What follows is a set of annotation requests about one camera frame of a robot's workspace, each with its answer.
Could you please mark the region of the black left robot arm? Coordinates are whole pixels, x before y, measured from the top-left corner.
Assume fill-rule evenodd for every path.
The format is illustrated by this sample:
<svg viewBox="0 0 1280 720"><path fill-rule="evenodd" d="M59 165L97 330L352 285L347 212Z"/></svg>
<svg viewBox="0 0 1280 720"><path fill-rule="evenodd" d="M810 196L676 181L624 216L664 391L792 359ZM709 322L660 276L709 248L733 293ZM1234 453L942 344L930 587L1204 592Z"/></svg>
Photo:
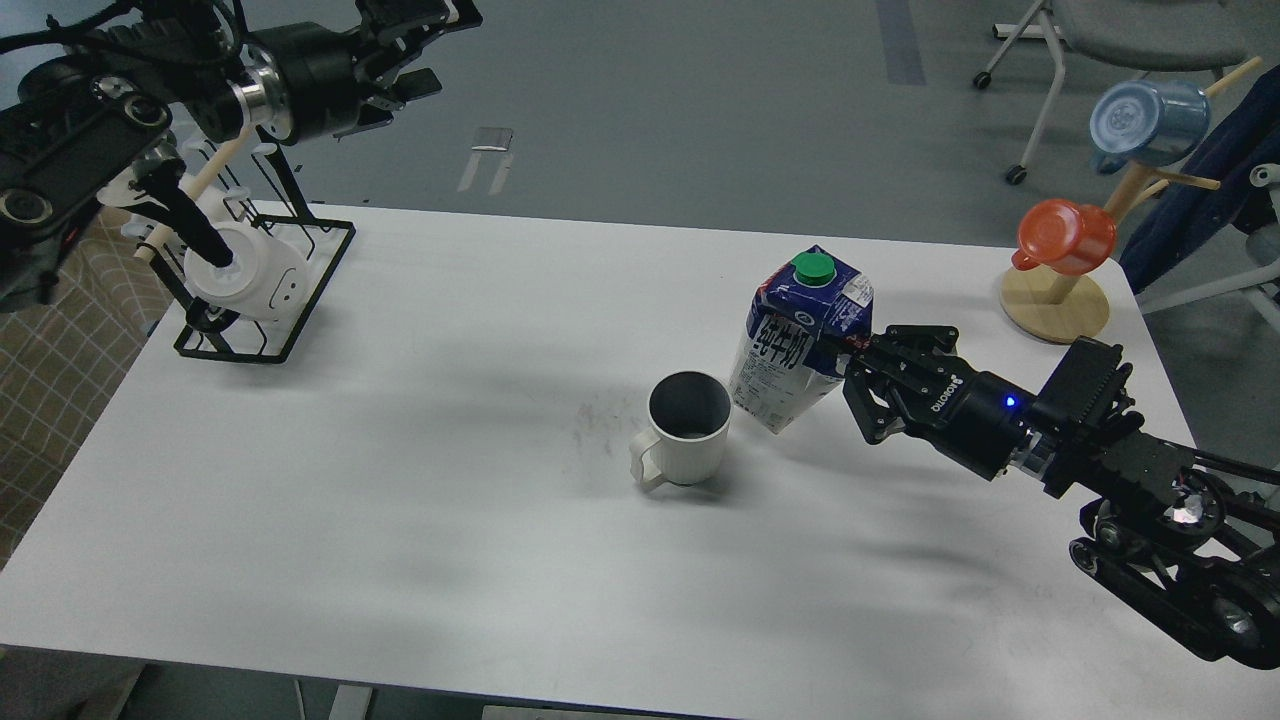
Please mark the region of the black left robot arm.
<svg viewBox="0 0 1280 720"><path fill-rule="evenodd" d="M143 209L209 263L230 250L179 199L177 161L148 161L182 105L212 141L250 129L296 145L380 128L438 94L413 69L439 37L476 28L472 1L358 1L358 24L312 22L252 31L238 1L114 1L91 17L3 40L4 53L61 45L3 111L3 310L54 301L58 274L123 178Z"/></svg>

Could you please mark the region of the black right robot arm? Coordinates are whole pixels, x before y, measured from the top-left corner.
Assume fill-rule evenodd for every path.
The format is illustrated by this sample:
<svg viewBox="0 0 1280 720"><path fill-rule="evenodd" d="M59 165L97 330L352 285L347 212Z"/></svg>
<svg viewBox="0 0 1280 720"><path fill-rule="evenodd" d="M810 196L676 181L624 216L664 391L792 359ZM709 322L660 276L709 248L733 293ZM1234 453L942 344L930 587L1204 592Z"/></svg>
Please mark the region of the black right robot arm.
<svg viewBox="0 0 1280 720"><path fill-rule="evenodd" d="M820 337L847 355L844 397L870 445L902 433L992 480L1018 469L1080 510L1074 565L1193 655L1277 667L1277 512L1225 482L1277 473L1148 434L1126 392L1123 347L1074 340L1038 392L978 372L951 325L892 325L865 340Z"/></svg>

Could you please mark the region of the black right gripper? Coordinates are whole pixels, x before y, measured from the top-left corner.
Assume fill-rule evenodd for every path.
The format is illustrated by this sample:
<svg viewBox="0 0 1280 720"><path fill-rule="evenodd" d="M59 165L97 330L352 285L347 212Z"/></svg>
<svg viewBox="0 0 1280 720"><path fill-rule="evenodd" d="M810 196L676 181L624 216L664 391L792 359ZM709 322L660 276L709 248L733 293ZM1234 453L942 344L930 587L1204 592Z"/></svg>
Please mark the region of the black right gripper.
<svg viewBox="0 0 1280 720"><path fill-rule="evenodd" d="M851 357L842 393L868 445L905 434L991 480L1032 447L1034 397L954 357L959 336L955 325L888 325L865 338L823 336L822 348Z"/></svg>

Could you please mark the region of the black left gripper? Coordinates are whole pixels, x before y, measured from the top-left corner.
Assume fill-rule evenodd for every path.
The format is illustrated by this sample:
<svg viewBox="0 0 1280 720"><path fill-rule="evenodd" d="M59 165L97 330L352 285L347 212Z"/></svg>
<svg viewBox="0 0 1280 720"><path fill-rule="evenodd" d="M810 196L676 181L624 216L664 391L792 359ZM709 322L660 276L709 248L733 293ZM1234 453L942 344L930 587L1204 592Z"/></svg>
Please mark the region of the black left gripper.
<svg viewBox="0 0 1280 720"><path fill-rule="evenodd" d="M442 91L430 68L411 70L425 47L477 28L472 1L357 1L360 23L338 32L314 22L250 36L232 94L244 123L296 145L389 126L410 102Z"/></svg>

